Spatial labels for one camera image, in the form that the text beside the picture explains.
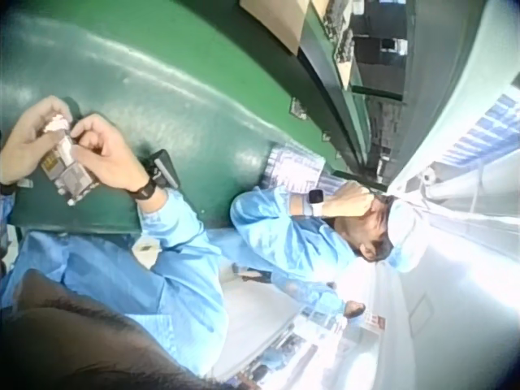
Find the ear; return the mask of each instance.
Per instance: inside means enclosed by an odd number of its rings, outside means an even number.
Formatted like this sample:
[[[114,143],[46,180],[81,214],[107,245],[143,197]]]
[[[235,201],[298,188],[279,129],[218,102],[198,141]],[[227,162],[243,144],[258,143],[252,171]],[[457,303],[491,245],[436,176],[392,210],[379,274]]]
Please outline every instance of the ear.
[[[368,262],[373,262],[375,259],[375,248],[372,245],[359,245],[359,251]]]

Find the green table surface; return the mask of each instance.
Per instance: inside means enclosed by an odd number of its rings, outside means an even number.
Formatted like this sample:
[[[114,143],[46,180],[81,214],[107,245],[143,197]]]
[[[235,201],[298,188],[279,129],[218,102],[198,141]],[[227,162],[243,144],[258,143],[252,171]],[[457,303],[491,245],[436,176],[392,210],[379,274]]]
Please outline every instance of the green table surface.
[[[253,28],[265,34],[262,26]],[[334,169],[346,169],[313,120],[288,113],[291,94],[181,3],[29,2],[9,16],[7,31],[0,84],[4,132],[49,94],[65,98],[76,119],[98,112],[139,156],[168,150],[183,193],[208,227],[229,224],[232,199],[260,180],[275,142],[297,142]],[[279,45],[270,34],[262,39]],[[41,170],[30,179],[33,188],[17,194],[15,225],[139,230],[136,207],[124,192],[97,188],[69,207]]]

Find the pipe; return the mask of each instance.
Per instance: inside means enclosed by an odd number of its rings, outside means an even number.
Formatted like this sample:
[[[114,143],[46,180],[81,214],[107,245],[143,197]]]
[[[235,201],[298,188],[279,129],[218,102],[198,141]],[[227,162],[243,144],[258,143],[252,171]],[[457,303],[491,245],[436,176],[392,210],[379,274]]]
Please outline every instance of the pipe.
[[[472,197],[479,185],[482,174],[480,195],[498,195],[520,189],[520,149],[499,158],[480,169],[434,184],[427,188],[426,196],[431,200],[458,197]]]

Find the blue uniform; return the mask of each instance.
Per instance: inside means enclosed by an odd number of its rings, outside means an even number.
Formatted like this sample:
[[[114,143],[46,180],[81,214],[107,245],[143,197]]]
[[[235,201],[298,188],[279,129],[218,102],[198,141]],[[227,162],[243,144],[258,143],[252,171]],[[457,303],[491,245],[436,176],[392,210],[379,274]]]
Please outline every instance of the blue uniform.
[[[293,346],[282,349],[269,347],[262,354],[260,364],[269,367],[269,369],[273,371],[282,370],[288,365],[289,361],[295,354],[296,350]]]
[[[271,282],[294,300],[307,306],[308,312],[327,316],[343,315],[345,312],[345,302],[326,284],[288,279],[275,272],[271,275]]]
[[[284,187],[240,195],[230,213],[236,230],[212,232],[212,241],[240,266],[291,279],[334,280],[357,256],[321,219],[292,217],[289,197]]]
[[[5,221],[12,200],[0,203]],[[12,306],[25,272],[36,269],[134,319],[181,366],[205,374],[217,361],[228,329],[219,283],[221,253],[178,192],[169,191],[158,212],[142,214],[141,226],[162,247],[151,271],[139,264],[124,236],[30,232],[0,283],[2,308]]]

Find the black device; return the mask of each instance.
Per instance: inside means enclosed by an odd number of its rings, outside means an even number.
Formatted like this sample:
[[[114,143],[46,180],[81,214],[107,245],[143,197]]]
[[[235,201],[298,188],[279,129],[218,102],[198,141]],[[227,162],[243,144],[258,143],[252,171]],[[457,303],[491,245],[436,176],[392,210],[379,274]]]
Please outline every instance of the black device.
[[[309,191],[309,203],[311,205],[316,205],[319,203],[323,203],[325,197],[323,196],[323,190],[321,189],[311,189]]]
[[[16,183],[9,185],[0,184],[0,195],[8,197],[16,192],[17,187]]]
[[[171,162],[170,154],[165,149],[152,154],[145,163],[145,169],[161,189],[166,187],[178,189],[180,187],[179,177]]]

